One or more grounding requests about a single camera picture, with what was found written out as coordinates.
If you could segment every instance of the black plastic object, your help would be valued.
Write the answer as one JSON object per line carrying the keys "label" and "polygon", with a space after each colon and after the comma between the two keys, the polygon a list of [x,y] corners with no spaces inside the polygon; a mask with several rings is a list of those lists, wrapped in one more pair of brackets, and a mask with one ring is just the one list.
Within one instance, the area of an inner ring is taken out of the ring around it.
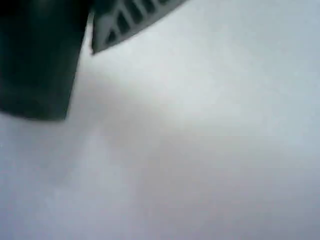
{"label": "black plastic object", "polygon": [[139,33],[186,0],[95,0],[92,49],[101,52]]}
{"label": "black plastic object", "polygon": [[10,0],[0,9],[0,111],[34,120],[67,116],[93,11],[98,53],[148,27],[184,0]]}

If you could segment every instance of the white surface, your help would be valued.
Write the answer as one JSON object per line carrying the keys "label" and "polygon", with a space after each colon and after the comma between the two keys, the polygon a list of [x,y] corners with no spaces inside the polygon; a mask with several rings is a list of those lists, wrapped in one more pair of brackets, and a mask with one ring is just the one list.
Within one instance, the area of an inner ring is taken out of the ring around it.
{"label": "white surface", "polygon": [[319,29],[317,0],[193,0],[86,48],[67,122],[0,118],[0,239],[319,239]]}

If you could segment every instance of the dark green object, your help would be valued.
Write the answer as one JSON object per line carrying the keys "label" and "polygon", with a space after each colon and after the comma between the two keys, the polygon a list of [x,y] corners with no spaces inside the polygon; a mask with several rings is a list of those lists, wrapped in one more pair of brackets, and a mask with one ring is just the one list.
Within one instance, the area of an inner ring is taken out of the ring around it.
{"label": "dark green object", "polygon": [[34,120],[67,116],[88,15],[92,50],[112,47],[184,0],[11,0],[0,9],[0,111]]}

